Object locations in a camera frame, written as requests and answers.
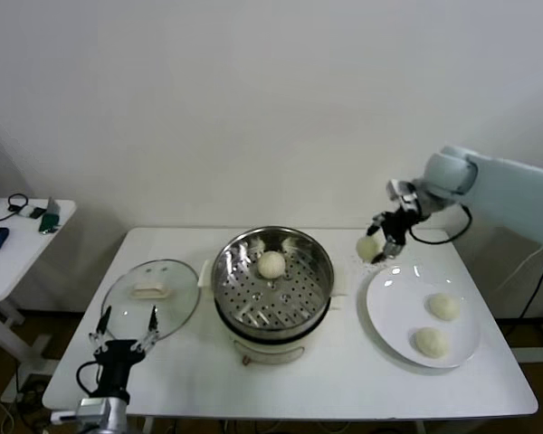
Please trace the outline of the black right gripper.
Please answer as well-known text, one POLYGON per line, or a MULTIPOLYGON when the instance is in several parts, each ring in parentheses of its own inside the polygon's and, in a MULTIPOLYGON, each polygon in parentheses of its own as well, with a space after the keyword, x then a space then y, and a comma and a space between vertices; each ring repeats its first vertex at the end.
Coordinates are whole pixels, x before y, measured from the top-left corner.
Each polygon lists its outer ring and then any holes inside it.
POLYGON ((367 235, 376 234, 383 225, 386 238, 381 251, 373 258, 374 263, 396 258, 406 244, 406 234, 419 222, 419 212, 398 208, 395 212, 380 212, 372 219, 367 235))

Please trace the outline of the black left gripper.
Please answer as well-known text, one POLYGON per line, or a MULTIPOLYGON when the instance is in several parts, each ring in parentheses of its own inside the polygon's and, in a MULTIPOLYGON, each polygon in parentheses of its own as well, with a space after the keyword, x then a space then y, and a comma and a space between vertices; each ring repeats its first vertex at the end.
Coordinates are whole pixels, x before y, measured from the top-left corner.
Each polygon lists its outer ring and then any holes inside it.
POLYGON ((108 341, 106 332, 111 309, 111 306, 106 308, 95 331, 89 333, 95 361, 101 367, 100 380, 93 396, 129 398, 127 387, 130 370, 144 360, 145 353, 155 346, 159 338, 157 307, 152 307, 147 332, 137 341, 132 339, 108 341))

